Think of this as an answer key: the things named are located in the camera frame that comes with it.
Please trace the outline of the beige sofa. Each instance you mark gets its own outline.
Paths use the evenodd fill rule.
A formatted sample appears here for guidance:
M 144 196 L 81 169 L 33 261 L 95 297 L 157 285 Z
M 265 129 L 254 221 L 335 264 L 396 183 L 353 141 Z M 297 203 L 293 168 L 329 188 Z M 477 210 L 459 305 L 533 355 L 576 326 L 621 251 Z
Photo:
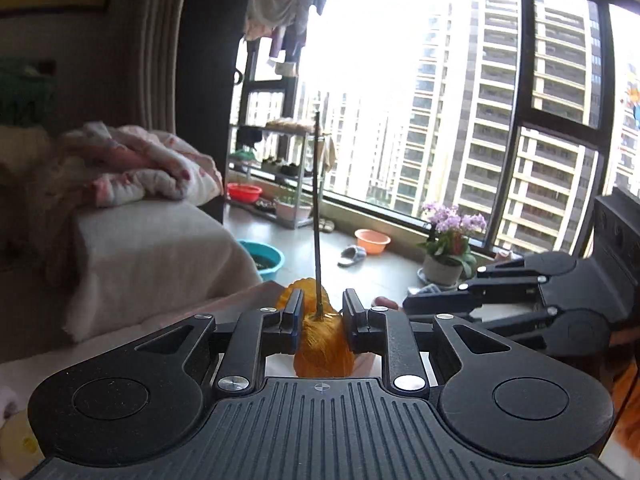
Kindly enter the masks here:
M 56 141 L 1 130 L 1 357 L 79 344 L 256 285 L 207 207 L 149 197 L 98 208 L 51 181 Z

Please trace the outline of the potted purple orchid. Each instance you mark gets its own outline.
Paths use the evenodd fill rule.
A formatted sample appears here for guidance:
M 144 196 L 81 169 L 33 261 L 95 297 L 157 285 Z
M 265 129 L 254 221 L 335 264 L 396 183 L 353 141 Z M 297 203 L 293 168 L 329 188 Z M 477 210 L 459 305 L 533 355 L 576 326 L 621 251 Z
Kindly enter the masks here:
M 486 229 L 482 214 L 462 214 L 457 206 L 425 203 L 422 219 L 427 236 L 419 246 L 425 256 L 422 272 L 427 283 L 454 287 L 462 278 L 472 278 L 476 258 L 472 254 L 470 239 Z

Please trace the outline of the red plastic basin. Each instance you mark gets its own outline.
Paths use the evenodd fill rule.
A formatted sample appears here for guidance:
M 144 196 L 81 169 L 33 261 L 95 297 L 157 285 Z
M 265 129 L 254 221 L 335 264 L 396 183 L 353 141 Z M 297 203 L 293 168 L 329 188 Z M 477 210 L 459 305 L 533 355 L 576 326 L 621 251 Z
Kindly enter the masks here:
M 262 188 L 252 184 L 231 182 L 227 185 L 227 193 L 230 200 L 251 205 L 260 199 Z

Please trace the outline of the pink floral blanket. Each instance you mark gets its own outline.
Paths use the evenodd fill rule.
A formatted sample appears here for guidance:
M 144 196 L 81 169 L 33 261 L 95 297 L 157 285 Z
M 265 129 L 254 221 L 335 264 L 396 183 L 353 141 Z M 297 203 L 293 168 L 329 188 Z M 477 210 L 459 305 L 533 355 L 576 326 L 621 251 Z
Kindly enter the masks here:
M 87 122 L 58 138 L 56 154 L 51 181 L 98 208 L 149 197 L 202 206 L 224 192 L 214 160 L 166 131 Z

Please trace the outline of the metal shoe rack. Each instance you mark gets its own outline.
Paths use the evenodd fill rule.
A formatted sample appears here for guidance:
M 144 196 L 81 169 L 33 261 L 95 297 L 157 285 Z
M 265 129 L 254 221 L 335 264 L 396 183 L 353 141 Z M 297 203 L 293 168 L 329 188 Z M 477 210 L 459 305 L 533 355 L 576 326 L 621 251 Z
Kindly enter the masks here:
M 312 159 L 314 126 L 280 118 L 264 126 L 229 127 L 230 148 L 227 185 L 231 182 L 262 188 L 254 204 L 227 202 L 297 230 L 312 223 Z M 319 204 L 322 204 L 323 178 L 333 159 L 331 137 L 320 129 Z

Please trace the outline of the orange plastic basin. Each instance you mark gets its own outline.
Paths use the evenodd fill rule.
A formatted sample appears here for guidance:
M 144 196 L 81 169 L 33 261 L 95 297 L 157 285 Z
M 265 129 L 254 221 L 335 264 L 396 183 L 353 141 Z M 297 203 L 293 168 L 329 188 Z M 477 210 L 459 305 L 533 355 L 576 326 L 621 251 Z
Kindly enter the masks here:
M 355 236 L 357 245 L 362 247 L 368 255 L 382 254 L 390 244 L 388 235 L 370 229 L 358 229 L 355 231 Z

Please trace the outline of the grey slipper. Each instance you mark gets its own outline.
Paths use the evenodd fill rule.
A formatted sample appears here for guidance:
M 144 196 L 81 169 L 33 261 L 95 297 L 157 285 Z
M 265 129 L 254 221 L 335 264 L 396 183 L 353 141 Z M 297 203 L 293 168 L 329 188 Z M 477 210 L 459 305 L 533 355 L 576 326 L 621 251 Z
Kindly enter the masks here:
M 367 255 L 367 251 L 363 247 L 350 245 L 341 252 L 337 264 L 341 268 L 348 268 L 349 266 L 354 266 L 356 263 L 360 263 L 367 258 Z

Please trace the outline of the orange yarn pom-pom with stick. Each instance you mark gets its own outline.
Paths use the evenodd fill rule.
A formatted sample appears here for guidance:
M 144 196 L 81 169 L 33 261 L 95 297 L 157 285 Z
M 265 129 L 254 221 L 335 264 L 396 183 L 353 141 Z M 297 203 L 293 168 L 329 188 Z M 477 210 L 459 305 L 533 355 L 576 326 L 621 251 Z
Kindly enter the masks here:
M 294 356 L 298 377 L 347 377 L 352 374 L 355 355 L 349 349 L 342 316 L 331 306 L 321 279 L 320 247 L 320 114 L 314 115 L 314 158 L 312 159 L 312 227 L 314 228 L 314 278 L 301 278 L 282 292 L 276 308 L 282 310 L 294 290 L 304 294 L 302 336 Z

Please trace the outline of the teal plastic basin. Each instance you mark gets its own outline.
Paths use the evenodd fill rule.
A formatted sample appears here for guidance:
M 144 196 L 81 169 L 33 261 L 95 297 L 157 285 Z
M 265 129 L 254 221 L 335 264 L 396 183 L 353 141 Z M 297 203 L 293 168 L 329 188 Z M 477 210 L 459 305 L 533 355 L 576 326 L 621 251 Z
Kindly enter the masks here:
M 285 264 L 283 252 L 271 245 L 251 240 L 239 240 L 239 243 L 252 257 L 260 278 L 264 282 L 275 281 Z

